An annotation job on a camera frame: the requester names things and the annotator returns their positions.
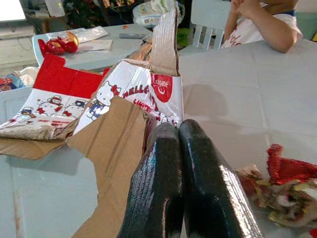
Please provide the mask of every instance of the plastic bag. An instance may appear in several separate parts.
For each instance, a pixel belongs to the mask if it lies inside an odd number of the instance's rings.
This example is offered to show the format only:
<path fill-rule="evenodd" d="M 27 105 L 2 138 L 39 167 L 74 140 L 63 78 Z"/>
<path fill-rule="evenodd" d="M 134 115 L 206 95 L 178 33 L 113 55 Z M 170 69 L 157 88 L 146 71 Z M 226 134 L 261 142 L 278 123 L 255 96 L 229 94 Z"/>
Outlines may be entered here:
<path fill-rule="evenodd" d="M 171 11 L 174 7 L 178 10 L 178 23 L 185 16 L 185 6 L 176 0 L 151 0 L 136 6 L 133 9 L 133 21 L 146 28 L 155 27 L 161 15 Z"/>

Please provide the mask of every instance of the cardboard flap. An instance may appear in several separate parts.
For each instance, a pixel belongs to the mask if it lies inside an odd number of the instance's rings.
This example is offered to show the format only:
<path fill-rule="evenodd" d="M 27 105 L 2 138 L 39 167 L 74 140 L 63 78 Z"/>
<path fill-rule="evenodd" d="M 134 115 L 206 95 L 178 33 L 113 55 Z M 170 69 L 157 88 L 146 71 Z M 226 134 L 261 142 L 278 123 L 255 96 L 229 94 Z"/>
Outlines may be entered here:
<path fill-rule="evenodd" d="M 21 140 L 0 138 L 0 154 L 20 157 L 30 160 L 39 160 L 51 150 L 62 146 L 64 142 L 43 142 L 35 140 Z"/>
<path fill-rule="evenodd" d="M 179 76 L 176 49 L 177 9 L 162 15 L 153 31 L 150 70 L 157 74 Z"/>
<path fill-rule="evenodd" d="M 114 97 L 110 110 L 75 134 L 68 145 L 90 159 L 96 172 L 98 207 L 75 238 L 116 237 L 124 218 L 130 180 L 143 152 L 148 115 Z"/>

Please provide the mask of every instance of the white shirt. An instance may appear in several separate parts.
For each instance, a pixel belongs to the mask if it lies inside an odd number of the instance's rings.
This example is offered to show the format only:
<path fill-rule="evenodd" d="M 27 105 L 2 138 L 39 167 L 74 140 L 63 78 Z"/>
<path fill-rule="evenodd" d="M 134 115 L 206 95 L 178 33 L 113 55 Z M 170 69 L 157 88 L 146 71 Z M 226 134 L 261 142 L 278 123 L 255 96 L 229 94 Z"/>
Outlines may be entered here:
<path fill-rule="evenodd" d="M 296 17 L 289 14 L 276 14 L 273 16 L 284 21 L 292 29 L 296 30 L 300 38 L 303 36 L 300 29 L 298 29 L 296 25 Z M 263 37 L 252 20 L 243 17 L 238 20 L 236 29 L 231 33 L 229 39 L 223 43 L 221 48 L 227 48 L 261 40 L 263 40 Z"/>

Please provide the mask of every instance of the monitor screen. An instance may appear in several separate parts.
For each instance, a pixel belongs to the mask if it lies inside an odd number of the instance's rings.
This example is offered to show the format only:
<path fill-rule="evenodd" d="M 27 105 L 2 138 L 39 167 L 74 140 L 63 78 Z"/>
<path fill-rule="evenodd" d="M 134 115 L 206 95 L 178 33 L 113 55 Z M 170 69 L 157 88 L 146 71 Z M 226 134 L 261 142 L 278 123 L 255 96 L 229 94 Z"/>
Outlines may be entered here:
<path fill-rule="evenodd" d="M 0 0 L 0 22 L 24 19 L 25 15 L 19 0 Z"/>

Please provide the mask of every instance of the wall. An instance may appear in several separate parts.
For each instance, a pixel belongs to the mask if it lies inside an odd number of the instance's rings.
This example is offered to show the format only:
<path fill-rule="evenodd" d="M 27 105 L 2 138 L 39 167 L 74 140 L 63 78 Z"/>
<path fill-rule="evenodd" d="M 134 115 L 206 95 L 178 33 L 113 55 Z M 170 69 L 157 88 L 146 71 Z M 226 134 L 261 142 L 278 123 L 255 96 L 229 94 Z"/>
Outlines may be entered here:
<path fill-rule="evenodd" d="M 299 0 L 297 11 L 317 13 L 317 0 Z"/>

